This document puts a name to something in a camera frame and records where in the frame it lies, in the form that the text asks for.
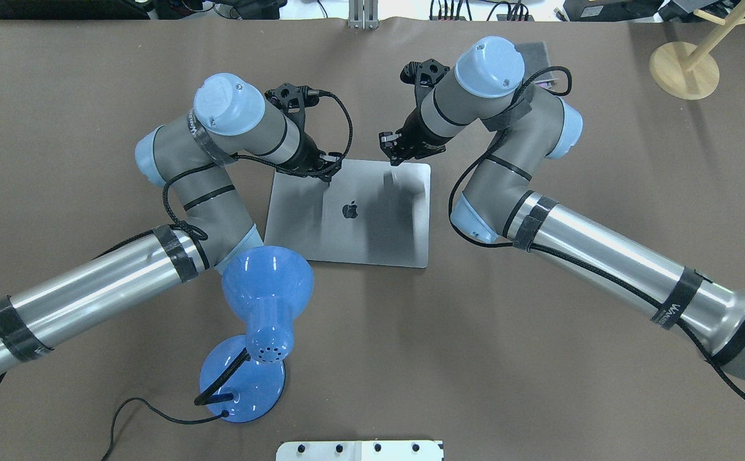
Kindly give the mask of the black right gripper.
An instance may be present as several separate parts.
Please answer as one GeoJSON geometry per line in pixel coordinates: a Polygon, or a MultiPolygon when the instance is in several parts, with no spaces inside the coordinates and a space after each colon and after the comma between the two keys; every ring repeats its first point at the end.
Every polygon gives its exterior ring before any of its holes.
{"type": "Polygon", "coordinates": [[[379,146],[384,154],[389,154],[391,166],[399,166],[410,159],[423,159],[445,152],[446,137],[436,135],[415,108],[406,118],[402,128],[396,133],[381,132],[379,146]]]}

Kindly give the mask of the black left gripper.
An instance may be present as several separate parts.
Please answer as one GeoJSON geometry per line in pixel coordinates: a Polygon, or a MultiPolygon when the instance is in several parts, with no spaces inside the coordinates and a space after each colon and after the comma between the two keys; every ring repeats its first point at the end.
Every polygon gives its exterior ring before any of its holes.
{"type": "Polygon", "coordinates": [[[331,184],[332,178],[339,172],[343,160],[340,152],[323,152],[314,140],[300,132],[300,140],[292,158],[276,166],[276,171],[298,177],[320,178],[323,183],[331,184]]]}

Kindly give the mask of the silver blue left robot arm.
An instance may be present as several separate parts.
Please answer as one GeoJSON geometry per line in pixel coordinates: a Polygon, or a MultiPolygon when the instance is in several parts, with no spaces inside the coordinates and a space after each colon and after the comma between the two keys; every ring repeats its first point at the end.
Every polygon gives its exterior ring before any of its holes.
{"type": "Polygon", "coordinates": [[[0,298],[0,376],[261,246],[226,166],[252,160],[282,174],[328,181],[346,152],[324,152],[305,133],[305,109],[320,97],[332,93],[289,84],[261,92],[229,73],[206,79],[188,113],[136,144],[136,164],[162,189],[170,223],[0,298]]]}

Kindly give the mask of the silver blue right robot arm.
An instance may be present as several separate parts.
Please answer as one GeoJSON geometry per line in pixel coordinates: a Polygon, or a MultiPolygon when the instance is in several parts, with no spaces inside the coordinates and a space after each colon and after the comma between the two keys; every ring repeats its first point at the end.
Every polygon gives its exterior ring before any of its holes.
{"type": "Polygon", "coordinates": [[[451,225],[485,248],[540,254],[629,301],[665,330],[682,329],[726,377],[745,380],[745,291],[718,285],[572,211],[529,186],[545,159],[579,140],[581,114],[565,94],[537,85],[506,38],[472,44],[452,67],[434,59],[401,71],[416,107],[394,132],[380,134],[393,166],[445,151],[473,122],[493,133],[486,152],[458,178],[449,198],[451,225]]]}

